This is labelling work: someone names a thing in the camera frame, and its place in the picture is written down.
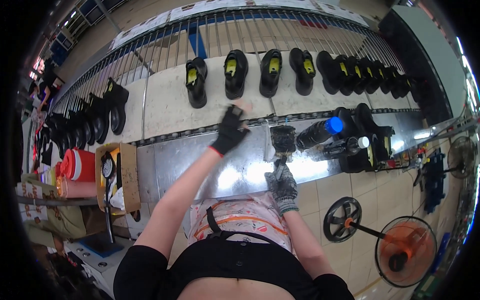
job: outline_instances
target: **hand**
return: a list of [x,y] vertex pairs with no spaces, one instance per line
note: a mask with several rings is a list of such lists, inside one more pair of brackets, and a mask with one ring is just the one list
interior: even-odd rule
[[[278,167],[279,162],[280,160],[276,161],[276,167]],[[280,216],[283,216],[284,213],[291,210],[299,211],[298,206],[295,204],[295,199],[299,194],[297,191],[297,183],[287,165],[285,165],[282,171],[280,181],[270,172],[265,173],[265,179],[268,190],[272,192],[273,199],[280,208]]]
[[222,157],[237,146],[250,132],[246,128],[239,129],[242,114],[243,110],[241,108],[231,105],[219,125],[218,138],[210,145],[210,148],[217,151]]

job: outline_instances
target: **electric fan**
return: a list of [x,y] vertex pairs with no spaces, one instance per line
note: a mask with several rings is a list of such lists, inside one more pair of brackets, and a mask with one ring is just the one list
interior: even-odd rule
[[361,213],[356,199],[343,197],[337,200],[324,218],[327,239],[343,242],[357,230],[376,236],[375,264],[380,276],[397,288],[420,282],[437,252],[437,239],[430,226],[417,217],[401,216],[378,232],[360,225]]
[[464,179],[475,167],[475,150],[473,142],[466,136],[457,138],[448,150],[448,170],[453,177]]

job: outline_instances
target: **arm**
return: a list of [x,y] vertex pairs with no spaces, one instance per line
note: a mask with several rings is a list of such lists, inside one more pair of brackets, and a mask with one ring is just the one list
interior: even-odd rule
[[228,108],[220,123],[217,140],[173,183],[160,199],[135,245],[153,248],[162,253],[167,260],[169,259],[173,241],[183,216],[192,204],[202,182],[223,155],[237,146],[250,132],[248,129],[239,130],[242,114],[243,111],[235,105]]
[[323,274],[335,274],[324,250],[298,211],[283,214],[297,257],[308,274],[315,279]]
[[156,249],[169,259],[175,235],[185,212],[208,173],[220,160],[221,156],[217,151],[207,148],[157,203],[150,221],[135,245]]
[[297,183],[285,166],[280,181],[272,173],[265,173],[268,189],[272,192],[287,225],[295,253],[305,271],[315,279],[322,274],[335,274],[319,242],[308,228],[295,204],[298,196]]

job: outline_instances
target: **black glove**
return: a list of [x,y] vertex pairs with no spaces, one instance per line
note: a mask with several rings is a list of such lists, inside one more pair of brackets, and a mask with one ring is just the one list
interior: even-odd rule
[[210,148],[213,148],[221,156],[237,146],[250,132],[250,130],[245,128],[239,129],[241,125],[240,117],[242,114],[243,110],[235,105],[231,105],[227,109],[227,112],[219,125],[218,138],[210,145]]

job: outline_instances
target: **pink container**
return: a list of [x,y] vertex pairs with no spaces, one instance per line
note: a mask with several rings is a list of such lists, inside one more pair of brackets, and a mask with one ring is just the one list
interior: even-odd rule
[[58,194],[63,198],[96,197],[95,182],[73,181],[65,177],[57,178]]

